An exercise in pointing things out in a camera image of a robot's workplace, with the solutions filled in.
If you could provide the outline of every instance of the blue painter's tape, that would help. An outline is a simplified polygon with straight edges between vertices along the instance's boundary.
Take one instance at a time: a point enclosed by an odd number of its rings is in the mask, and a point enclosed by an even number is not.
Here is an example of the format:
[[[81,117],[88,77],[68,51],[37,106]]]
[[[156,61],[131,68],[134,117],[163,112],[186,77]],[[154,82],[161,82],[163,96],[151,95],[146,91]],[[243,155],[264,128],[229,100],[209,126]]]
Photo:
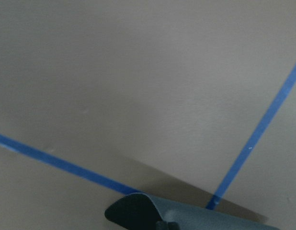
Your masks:
[[[277,111],[281,107],[282,103],[285,101],[287,96],[290,94],[293,86],[296,83],[296,64],[288,75],[286,81],[284,82],[283,86],[280,88],[278,94],[276,95],[275,99],[267,109],[266,113],[262,117],[261,121],[255,128],[253,134],[248,139],[246,145],[241,150],[239,156],[234,161],[233,165],[227,172],[226,176],[224,177],[223,181],[220,183],[218,189],[212,196],[211,200],[207,204],[205,208],[213,210],[216,208],[220,200],[222,199],[223,195],[225,194],[226,190],[240,171],[241,167],[249,157],[250,153],[253,151],[256,144],[259,142],[261,136],[267,129],[268,125],[276,115]]]
[[[88,169],[84,169],[80,166],[77,166],[73,163],[60,159],[58,157],[52,156],[46,152],[40,151],[38,149],[34,149],[16,140],[5,137],[1,134],[0,134],[0,146],[17,153],[21,153],[23,155],[26,155],[28,157],[41,161],[43,163],[49,164],[51,166],[54,166],[56,168],[69,172],[76,176],[82,177],[86,180],[95,182],[99,185],[110,188],[124,195],[140,192],[137,189],[124,185],[120,182],[114,181],[110,178],[102,176]]]

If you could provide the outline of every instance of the blue tape strip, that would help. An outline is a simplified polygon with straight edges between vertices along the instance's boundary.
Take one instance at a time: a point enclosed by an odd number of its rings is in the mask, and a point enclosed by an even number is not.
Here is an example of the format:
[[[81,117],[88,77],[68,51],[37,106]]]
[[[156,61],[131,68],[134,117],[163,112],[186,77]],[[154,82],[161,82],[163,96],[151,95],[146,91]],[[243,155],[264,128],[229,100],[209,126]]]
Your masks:
[[[46,152],[42,152],[38,149],[34,149],[30,146],[22,144],[16,140],[10,139],[0,134],[0,146],[12,150],[17,153],[21,153],[43,163],[49,164],[76,176],[82,177],[86,180],[95,182],[104,187],[110,188],[114,191],[128,195],[131,193],[140,192],[137,189],[124,185],[120,182],[114,181],[110,178],[102,176],[98,173],[84,169],[80,166],[77,166],[73,163],[60,159],[58,157],[52,156]]]
[[[246,145],[244,146],[239,156],[234,161],[233,165],[227,172],[225,178],[220,183],[218,189],[216,190],[216,192],[214,193],[214,195],[212,196],[211,200],[208,202],[205,208],[213,210],[219,204],[226,190],[228,189],[228,187],[230,186],[230,184],[238,174],[239,170],[245,163],[246,159],[249,157],[250,153],[252,152],[256,144],[259,142],[261,136],[267,129],[268,125],[270,124],[274,116],[276,115],[282,103],[290,94],[295,83],[296,83],[296,64],[293,70],[291,71],[291,73],[288,75],[286,81],[284,82],[283,86],[279,90],[275,99],[273,100],[273,102],[267,109],[266,113],[262,117],[261,121],[255,128],[253,134],[248,139]]]

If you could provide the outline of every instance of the painted surface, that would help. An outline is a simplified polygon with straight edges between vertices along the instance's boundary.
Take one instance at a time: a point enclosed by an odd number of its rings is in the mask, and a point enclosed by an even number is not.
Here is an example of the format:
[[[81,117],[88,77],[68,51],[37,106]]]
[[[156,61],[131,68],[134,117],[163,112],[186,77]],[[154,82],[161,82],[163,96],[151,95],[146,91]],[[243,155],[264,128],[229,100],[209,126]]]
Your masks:
[[[295,62],[296,1],[0,1],[0,133],[212,193]],[[94,186],[0,149],[0,229],[114,229]],[[296,86],[225,199],[296,229]]]

